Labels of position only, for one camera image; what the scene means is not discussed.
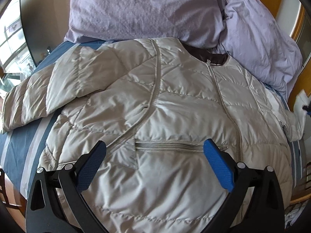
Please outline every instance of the metal screw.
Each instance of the metal screw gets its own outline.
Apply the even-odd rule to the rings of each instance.
[[[240,169],[244,169],[246,167],[246,165],[243,162],[238,162],[237,166]]]
[[[38,169],[37,169],[37,173],[42,173],[43,172],[43,167],[39,167]]]
[[[70,170],[72,169],[73,165],[72,164],[67,164],[65,165],[65,170]]]
[[[273,172],[273,171],[274,171],[273,167],[271,167],[271,166],[267,166],[267,170],[268,170],[269,172]]]

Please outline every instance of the blue striped sheet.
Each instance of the blue striped sheet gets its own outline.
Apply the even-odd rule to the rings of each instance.
[[[275,92],[279,98],[282,100],[282,103],[285,109],[289,110],[287,102],[284,100],[282,95],[273,89],[271,86],[264,84],[265,87],[273,92]],[[292,176],[293,176],[293,188],[296,187],[297,182],[301,180],[303,174],[302,158],[301,158],[301,144],[304,143],[304,140],[288,142],[291,153],[291,167],[292,167]]]
[[[89,46],[97,50],[102,44],[113,42],[98,40],[83,43],[80,46]],[[54,63],[74,45],[68,41],[60,44],[37,66],[34,73]],[[39,163],[39,157],[45,148],[48,134],[61,111],[62,108],[48,117],[40,118],[9,133],[0,135],[0,165],[15,188],[25,198],[28,197],[31,183]]]

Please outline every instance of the lavender pillowcase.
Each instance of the lavender pillowcase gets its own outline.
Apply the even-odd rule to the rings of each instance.
[[[225,0],[70,0],[65,41],[176,37],[211,48],[224,29]]]
[[[212,52],[230,54],[287,100],[302,69],[295,41],[260,0],[227,0],[225,15],[226,29]]]

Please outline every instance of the wooden floor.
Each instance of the wooden floor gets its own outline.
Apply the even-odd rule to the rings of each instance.
[[[5,175],[5,188],[6,194],[9,199],[10,204],[22,205],[19,199],[19,192],[14,190],[12,182],[9,178]],[[0,198],[4,201],[3,195],[0,193]],[[26,232],[26,220],[20,210],[18,209],[11,209],[7,208],[12,218],[16,221],[16,223]]]

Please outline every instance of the jacket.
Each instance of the jacket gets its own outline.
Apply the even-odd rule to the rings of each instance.
[[[248,167],[272,166],[289,204],[287,140],[302,137],[304,96],[289,112],[232,57],[202,62],[175,38],[74,46],[7,94],[3,132],[65,106],[39,166],[61,169],[102,140],[107,156],[83,196],[110,232],[200,232],[228,194],[203,154],[208,138]]]

